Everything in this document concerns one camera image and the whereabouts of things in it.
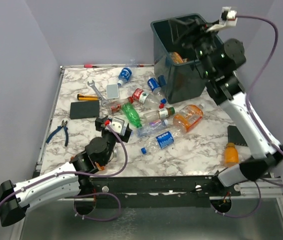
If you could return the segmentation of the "clear jar bottle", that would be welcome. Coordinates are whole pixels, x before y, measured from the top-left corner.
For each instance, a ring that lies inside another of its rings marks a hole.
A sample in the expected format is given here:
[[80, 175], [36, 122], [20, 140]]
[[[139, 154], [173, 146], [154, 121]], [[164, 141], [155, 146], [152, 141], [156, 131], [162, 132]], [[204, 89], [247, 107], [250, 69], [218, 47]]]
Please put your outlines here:
[[118, 147], [117, 146], [114, 147], [112, 155], [113, 155], [114, 158], [117, 157], [117, 155], [118, 155]]

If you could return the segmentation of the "crushed orange label bottle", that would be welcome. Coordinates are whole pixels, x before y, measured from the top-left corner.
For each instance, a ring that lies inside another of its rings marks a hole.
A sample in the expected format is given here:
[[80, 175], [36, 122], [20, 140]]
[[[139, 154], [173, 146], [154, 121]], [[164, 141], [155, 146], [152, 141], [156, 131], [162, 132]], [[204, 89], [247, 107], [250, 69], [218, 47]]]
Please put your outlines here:
[[184, 64], [189, 61], [188, 58], [182, 58], [178, 52], [170, 52], [169, 55], [175, 64]]

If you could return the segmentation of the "red label water bottle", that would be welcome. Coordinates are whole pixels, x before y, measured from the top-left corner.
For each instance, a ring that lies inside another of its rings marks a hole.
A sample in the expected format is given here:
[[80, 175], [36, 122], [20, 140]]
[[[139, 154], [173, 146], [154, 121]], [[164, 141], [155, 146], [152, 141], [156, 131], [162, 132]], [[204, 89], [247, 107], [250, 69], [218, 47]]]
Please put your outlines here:
[[159, 105], [162, 104], [161, 101], [152, 93], [149, 93], [141, 88], [137, 88], [132, 93], [132, 98], [142, 104], [145, 108], [161, 109], [159, 108]]

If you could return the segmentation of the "blue label pepsi bottle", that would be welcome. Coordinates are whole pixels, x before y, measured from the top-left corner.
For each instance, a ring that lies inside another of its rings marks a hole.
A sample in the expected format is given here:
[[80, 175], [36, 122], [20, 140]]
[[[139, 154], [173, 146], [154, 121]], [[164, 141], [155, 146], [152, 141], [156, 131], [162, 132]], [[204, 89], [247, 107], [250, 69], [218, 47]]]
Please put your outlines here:
[[156, 137], [152, 137], [143, 148], [146, 148], [146, 154], [156, 153], [172, 145], [182, 135], [183, 132], [180, 129], [168, 130], [157, 135]]

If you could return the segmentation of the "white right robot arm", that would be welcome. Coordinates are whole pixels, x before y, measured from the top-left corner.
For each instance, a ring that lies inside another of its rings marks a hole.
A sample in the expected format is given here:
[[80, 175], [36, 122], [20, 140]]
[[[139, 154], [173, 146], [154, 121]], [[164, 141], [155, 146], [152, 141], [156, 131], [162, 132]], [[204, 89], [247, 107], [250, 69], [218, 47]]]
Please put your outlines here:
[[255, 182], [283, 160], [283, 144], [261, 123], [248, 100], [248, 93], [235, 75], [246, 62], [243, 43], [230, 38], [216, 46], [214, 37], [223, 27], [221, 24], [176, 18], [168, 23], [172, 43], [194, 50], [203, 68], [209, 96], [233, 120], [250, 148], [250, 158], [213, 176], [212, 192], [222, 196], [234, 184]]

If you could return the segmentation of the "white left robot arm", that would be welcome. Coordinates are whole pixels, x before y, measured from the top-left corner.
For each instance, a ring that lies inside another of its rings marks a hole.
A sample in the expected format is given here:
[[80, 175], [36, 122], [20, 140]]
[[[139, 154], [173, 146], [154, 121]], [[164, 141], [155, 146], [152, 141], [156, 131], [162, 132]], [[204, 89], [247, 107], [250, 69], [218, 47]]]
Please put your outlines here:
[[84, 150], [54, 170], [35, 178], [0, 184], [0, 224], [11, 226], [21, 221], [27, 211], [40, 205], [68, 197], [94, 195], [91, 178], [100, 173], [113, 156], [117, 143], [125, 145], [131, 136], [129, 123], [118, 117], [96, 118], [95, 129], [101, 135], [94, 137]]

